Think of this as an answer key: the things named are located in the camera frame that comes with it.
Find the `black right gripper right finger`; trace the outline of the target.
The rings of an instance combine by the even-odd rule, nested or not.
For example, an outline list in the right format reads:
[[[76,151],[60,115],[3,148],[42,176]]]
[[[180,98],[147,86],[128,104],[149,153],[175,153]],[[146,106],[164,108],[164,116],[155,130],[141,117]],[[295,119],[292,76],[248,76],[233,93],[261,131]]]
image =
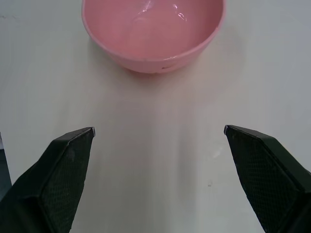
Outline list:
[[[311,173],[274,137],[226,125],[241,186],[266,233],[311,231]]]

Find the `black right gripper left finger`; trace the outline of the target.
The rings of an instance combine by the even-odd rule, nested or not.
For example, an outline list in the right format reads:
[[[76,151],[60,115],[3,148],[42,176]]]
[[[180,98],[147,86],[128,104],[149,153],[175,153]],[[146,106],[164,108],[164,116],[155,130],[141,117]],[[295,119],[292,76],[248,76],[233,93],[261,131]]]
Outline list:
[[[68,233],[85,185],[93,127],[53,140],[0,202],[2,233]]]

